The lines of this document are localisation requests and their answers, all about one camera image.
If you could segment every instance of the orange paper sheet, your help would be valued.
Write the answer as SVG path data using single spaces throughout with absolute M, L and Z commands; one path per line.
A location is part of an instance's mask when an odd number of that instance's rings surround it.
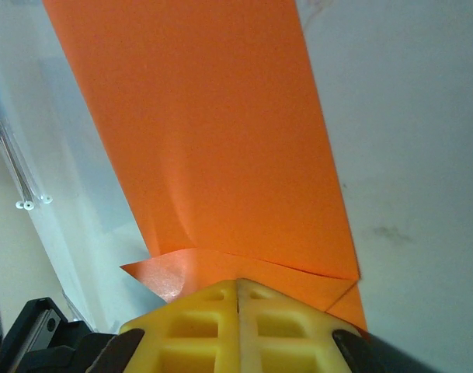
M 362 323 L 294 2 L 44 4 L 153 257 L 127 270 L 160 294 L 249 277 Z

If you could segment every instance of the white surface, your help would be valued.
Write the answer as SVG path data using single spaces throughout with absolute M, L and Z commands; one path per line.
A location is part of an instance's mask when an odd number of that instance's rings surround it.
M 23 3 L 0 2 L 0 91 L 54 197 L 31 218 L 66 292 L 114 329 L 158 304 L 118 268 L 148 254 L 44 10 Z M 370 331 L 472 372 L 473 1 L 299 9 Z
M 17 198 L 0 154 L 0 316 L 4 334 L 31 299 L 51 297 L 70 316 L 57 275 L 28 214 L 14 206 Z

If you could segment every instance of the orange paper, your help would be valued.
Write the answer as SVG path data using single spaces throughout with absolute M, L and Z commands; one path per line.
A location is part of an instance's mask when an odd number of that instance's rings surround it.
M 339 307 L 359 273 L 294 2 L 44 3 L 154 258 L 127 269 Z

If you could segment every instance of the yellow plastic part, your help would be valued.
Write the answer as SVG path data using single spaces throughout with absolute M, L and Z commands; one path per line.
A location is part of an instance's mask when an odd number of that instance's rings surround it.
M 222 281 L 125 324 L 145 335 L 125 373 L 347 373 L 334 329 L 356 329 L 256 282 Z

